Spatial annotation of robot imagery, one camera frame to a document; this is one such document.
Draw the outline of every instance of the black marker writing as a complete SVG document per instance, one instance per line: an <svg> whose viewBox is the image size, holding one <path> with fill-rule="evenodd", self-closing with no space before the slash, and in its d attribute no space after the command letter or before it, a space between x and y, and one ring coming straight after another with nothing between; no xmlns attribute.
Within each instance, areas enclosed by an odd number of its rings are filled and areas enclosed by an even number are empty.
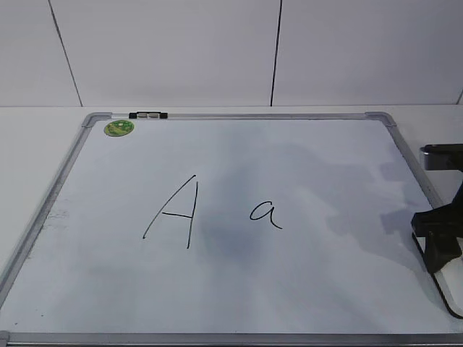
<svg viewBox="0 0 463 347"><path fill-rule="evenodd" d="M254 215L254 213L256 212L256 210L257 210L259 207L264 206L264 205L270 205L271 208L268 209L268 211L267 211L266 213L264 213L263 215L254 218L253 215ZM266 215L270 214L270 223L272 223L272 225L273 225L275 228L283 229L283 228L277 226L277 225L273 222L273 211L274 211L274 210L275 210L275 206L273 206L272 201L264 201L264 202L262 202L261 204L257 205L257 206L255 207L254 210L252 210L252 212L251 212L249 218L250 218L250 220L258 220L258 219L264 218Z"/></svg>
<svg viewBox="0 0 463 347"><path fill-rule="evenodd" d="M145 239L146 238L146 235L148 233L148 230L150 230L150 227L153 225L154 221L156 220L156 218L161 214L162 210L167 206L167 204L169 204L171 202L172 199L174 199L174 197L187 185L189 184L189 182L194 179L196 177L196 175L193 175L190 177L190 179L188 179L188 181L186 181L185 183L183 183L183 185L178 188L177 191L175 191L175 193L173 193L173 195L166 201L166 203L161 207L161 209L159 209L159 211L156 213L156 215L154 216L154 218L152 219L152 221L150 222L150 224L148 225L148 227L146 228L145 230L145 233L143 234L143 238ZM191 243L191 230L192 230L192 227L193 227L193 218L195 217L195 211L196 211L196 200L197 200L197 188L198 188L198 182L196 181L196 190L195 190L195 203L193 204L193 211L191 213L191 215L180 215L178 213L168 213L168 212L162 212L163 215L173 215L173 216L177 216L177 217L183 217L183 218L189 218L190 219L190 232L188 234L188 243L187 243L187 249L190 248L190 243Z"/></svg>

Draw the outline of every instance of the whiteboard frame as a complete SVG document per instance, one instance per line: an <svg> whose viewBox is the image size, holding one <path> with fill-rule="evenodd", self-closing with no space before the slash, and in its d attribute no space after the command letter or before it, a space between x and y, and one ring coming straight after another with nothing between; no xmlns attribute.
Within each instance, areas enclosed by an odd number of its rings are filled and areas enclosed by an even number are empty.
<svg viewBox="0 0 463 347"><path fill-rule="evenodd" d="M69 172L97 121L128 119L125 113L89 114L41 207L33 216L4 272L0 275L0 308L22 264L52 208ZM437 191L421 169L416 157L400 134L395 121L384 112L314 114L169 114L169 119L306 119L375 120L388 130L411 172L433 208L443 205ZM445 296L444 304L449 308ZM463 334L142 334L142 333L8 333L0 332L0 346L463 346Z"/></svg>

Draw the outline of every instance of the black clamp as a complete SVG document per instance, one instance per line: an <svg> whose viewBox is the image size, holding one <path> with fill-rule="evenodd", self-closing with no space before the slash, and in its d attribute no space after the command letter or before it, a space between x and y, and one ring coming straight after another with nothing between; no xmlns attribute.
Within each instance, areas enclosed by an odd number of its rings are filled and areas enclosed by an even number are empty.
<svg viewBox="0 0 463 347"><path fill-rule="evenodd" d="M421 148L421 154L425 170L463 172L463 144L426 145ZM416 237L425 237L423 260L429 273L461 257L462 249L456 238L463 238L463 183L450 204L415 213L412 227Z"/></svg>

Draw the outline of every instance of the metal bracket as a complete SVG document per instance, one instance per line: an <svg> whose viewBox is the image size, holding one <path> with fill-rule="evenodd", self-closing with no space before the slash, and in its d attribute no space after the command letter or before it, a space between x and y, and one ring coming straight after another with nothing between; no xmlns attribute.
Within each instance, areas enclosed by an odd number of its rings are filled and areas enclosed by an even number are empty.
<svg viewBox="0 0 463 347"><path fill-rule="evenodd" d="M9 340L9 333L7 331L0 331L0 347L7 347Z"/></svg>
<svg viewBox="0 0 463 347"><path fill-rule="evenodd" d="M82 127L84 128L91 128L95 125L97 121L105 121L107 119L111 119L112 112L93 112L88 114L84 122L82 123Z"/></svg>

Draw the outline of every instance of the white wall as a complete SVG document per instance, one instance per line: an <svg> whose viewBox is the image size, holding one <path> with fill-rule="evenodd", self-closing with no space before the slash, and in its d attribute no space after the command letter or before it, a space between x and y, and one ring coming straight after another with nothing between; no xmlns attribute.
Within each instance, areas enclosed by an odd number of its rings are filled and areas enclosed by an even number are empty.
<svg viewBox="0 0 463 347"><path fill-rule="evenodd" d="M279 0L52 1L85 106L266 106Z"/></svg>
<svg viewBox="0 0 463 347"><path fill-rule="evenodd" d="M84 106L267 106L279 0L51 0ZM283 0L273 104L455 104L463 0ZM0 0L0 106L78 106L47 0Z"/></svg>
<svg viewBox="0 0 463 347"><path fill-rule="evenodd" d="M0 106L79 106L46 0L0 0Z"/></svg>
<svg viewBox="0 0 463 347"><path fill-rule="evenodd" d="M462 0L283 0L274 105L456 103Z"/></svg>

